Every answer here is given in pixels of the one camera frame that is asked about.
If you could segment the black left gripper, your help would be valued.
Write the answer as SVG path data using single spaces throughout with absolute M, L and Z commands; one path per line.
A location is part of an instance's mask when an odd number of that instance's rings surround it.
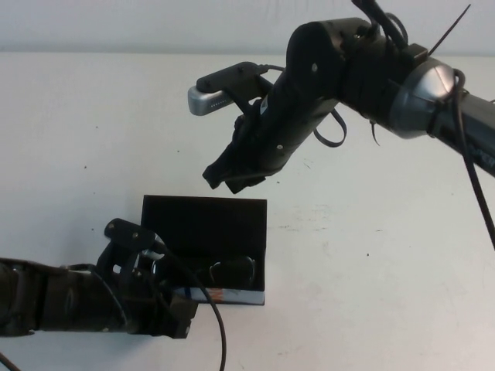
M 140 268 L 115 273 L 96 267 L 94 277 L 103 288 L 103 297 L 95 305 L 95 332 L 187 338 L 198 309 L 196 301 L 163 293 L 151 273 Z M 175 325 L 175 317 L 188 324 Z

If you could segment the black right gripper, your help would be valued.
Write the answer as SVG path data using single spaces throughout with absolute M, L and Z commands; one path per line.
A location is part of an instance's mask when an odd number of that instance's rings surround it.
M 296 89 L 279 77 L 266 97 L 235 126 L 232 145 L 203 172 L 211 189 L 222 182 L 232 193 L 256 186 L 284 167 L 295 150 L 330 114 L 338 101 Z

